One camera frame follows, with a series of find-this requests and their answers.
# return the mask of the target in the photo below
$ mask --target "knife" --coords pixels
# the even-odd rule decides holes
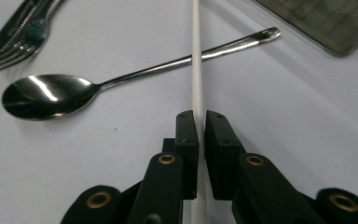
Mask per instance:
[[[15,39],[28,19],[34,14],[37,5],[43,1],[44,0],[25,0],[20,5],[0,31],[0,50],[4,50],[5,45]]]

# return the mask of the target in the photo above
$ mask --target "white table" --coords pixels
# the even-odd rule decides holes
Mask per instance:
[[[20,3],[0,0],[0,29]],[[358,50],[333,57],[248,0],[200,7],[203,49],[282,31],[273,43],[203,64],[206,109],[226,115],[247,151],[270,158],[297,190],[358,195]],[[191,109],[187,67],[105,91],[64,119],[12,118],[1,97],[19,78],[71,74],[99,83],[188,55],[191,1],[65,1],[50,31],[33,60],[0,71],[0,224],[60,223],[84,190],[129,188],[163,138],[174,137],[175,116]],[[208,223],[235,223],[230,202],[209,193]]]

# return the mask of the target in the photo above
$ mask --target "spoon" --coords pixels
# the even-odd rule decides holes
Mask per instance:
[[[278,38],[273,27],[202,52],[203,61],[255,47]],[[2,104],[18,119],[49,120],[70,115],[90,103],[100,92],[128,81],[150,77],[191,64],[191,55],[144,70],[116,77],[101,84],[69,75],[50,74],[22,78],[7,87]]]

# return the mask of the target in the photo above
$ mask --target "white stick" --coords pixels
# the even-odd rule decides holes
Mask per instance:
[[[202,101],[202,72],[200,49],[200,2],[193,0],[193,115],[197,135],[200,142],[199,169],[197,183],[197,199],[191,206],[191,222],[193,224],[207,223],[207,198],[205,186],[205,153],[204,153],[204,107]]]

